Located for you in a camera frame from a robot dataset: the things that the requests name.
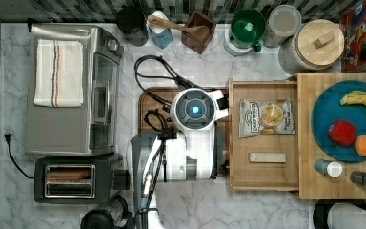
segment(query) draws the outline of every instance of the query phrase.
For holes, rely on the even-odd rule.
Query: canister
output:
[[[122,7],[115,20],[126,39],[135,46],[143,46],[148,41],[146,19],[138,7]]]
[[[268,48],[280,46],[301,27],[301,14],[290,5],[276,7],[269,16],[263,45]]]
[[[333,65],[343,53],[344,37],[339,26],[318,19],[304,25],[280,48],[281,67],[289,74],[319,71]]]
[[[168,17],[165,16],[160,11],[156,11],[152,14],[153,16],[160,17],[162,19],[168,20]],[[165,49],[169,44],[172,43],[172,33],[171,29],[155,25],[153,23],[148,22],[148,27],[150,28],[151,36],[153,39],[153,42],[162,50]]]

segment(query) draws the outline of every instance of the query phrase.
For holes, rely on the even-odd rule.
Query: striped towel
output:
[[[82,105],[82,51],[79,41],[38,40],[35,105]]]

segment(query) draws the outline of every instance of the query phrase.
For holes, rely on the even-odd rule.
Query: orange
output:
[[[360,135],[356,138],[355,150],[360,156],[366,156],[366,135]]]

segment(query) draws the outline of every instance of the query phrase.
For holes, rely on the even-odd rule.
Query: kitchen counter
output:
[[[278,49],[263,48],[261,53],[232,57],[223,48],[226,25],[218,25],[209,47],[199,55],[180,42],[173,32],[171,45],[156,47],[150,38],[143,47],[127,43],[114,24],[101,25],[114,34],[125,52],[120,69],[117,152],[124,155],[129,140],[138,130],[138,97],[133,65],[145,54],[163,55],[182,76],[201,86],[225,86],[234,80],[283,80],[289,75],[278,63]],[[34,160],[24,154],[27,81],[30,71],[31,35],[26,24],[2,24],[0,81],[0,228],[79,228],[80,219],[94,205],[48,205],[35,203],[33,181],[24,178],[10,161],[3,138],[13,132],[11,149],[21,168],[32,175]],[[166,75],[160,64],[141,65],[143,74]],[[329,69],[339,72],[338,63]],[[144,87],[173,86],[167,80],[143,80]],[[158,183],[156,187],[160,217],[166,228],[314,228],[311,213],[315,202],[300,200],[286,192],[230,193],[228,180]],[[127,192],[129,204],[132,193]]]

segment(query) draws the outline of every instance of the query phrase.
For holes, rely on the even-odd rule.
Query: packaged food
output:
[[[239,138],[263,134],[295,134],[291,99],[240,100]]]

